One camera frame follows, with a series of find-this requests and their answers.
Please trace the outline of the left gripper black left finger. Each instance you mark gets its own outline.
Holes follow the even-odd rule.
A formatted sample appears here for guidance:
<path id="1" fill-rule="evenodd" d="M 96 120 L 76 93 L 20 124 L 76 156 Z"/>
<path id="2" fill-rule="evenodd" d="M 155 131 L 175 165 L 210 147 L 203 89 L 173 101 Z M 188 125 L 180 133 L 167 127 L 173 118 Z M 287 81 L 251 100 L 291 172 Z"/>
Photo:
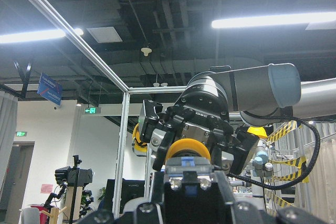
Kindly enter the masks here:
<path id="1" fill-rule="evenodd" d="M 152 203 L 164 205 L 164 195 L 167 181 L 164 172 L 155 172 L 151 180 L 149 200 Z"/>

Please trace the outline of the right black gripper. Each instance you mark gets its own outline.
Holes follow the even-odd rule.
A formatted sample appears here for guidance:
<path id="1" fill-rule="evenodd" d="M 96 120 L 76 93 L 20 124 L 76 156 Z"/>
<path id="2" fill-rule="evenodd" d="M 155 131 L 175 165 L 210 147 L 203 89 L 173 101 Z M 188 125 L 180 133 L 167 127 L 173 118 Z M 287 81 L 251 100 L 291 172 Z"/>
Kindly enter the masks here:
<path id="1" fill-rule="evenodd" d="M 234 130 L 227 117 L 194 108 L 174 105 L 159 113 L 159 122 L 152 132 L 149 147 L 156 156 L 152 168 L 160 171 L 169 147 L 183 138 L 203 143 L 212 156 L 212 164 L 230 174 L 240 174 L 253 156 L 259 137 Z M 229 168 L 224 168 L 222 155 L 233 156 Z"/>

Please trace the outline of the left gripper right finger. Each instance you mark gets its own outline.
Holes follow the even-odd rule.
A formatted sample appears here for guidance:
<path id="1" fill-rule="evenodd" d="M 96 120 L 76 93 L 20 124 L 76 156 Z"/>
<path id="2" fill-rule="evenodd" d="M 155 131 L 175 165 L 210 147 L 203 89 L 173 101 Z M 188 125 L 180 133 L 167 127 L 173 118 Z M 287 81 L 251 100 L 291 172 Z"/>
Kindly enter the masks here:
<path id="1" fill-rule="evenodd" d="M 234 194 L 231 186 L 223 171 L 214 171 L 214 176 L 218 184 L 220 196 L 225 205 L 233 205 L 235 203 Z"/>

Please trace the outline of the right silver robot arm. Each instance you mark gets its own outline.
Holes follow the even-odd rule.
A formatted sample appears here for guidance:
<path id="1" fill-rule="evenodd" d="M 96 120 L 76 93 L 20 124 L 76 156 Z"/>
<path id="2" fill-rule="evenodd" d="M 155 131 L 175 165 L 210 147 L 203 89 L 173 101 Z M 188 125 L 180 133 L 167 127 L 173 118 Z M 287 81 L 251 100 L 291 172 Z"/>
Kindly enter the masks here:
<path id="1" fill-rule="evenodd" d="M 290 63 L 224 72 L 214 68 L 194 76 L 173 106 L 163 109 L 145 101 L 143 107 L 141 137 L 156 153 L 154 170 L 171 157 L 193 155 L 237 175 L 252 157 L 258 137 L 235 133 L 231 112 L 250 126 L 334 115 L 335 81 L 303 84 Z"/>

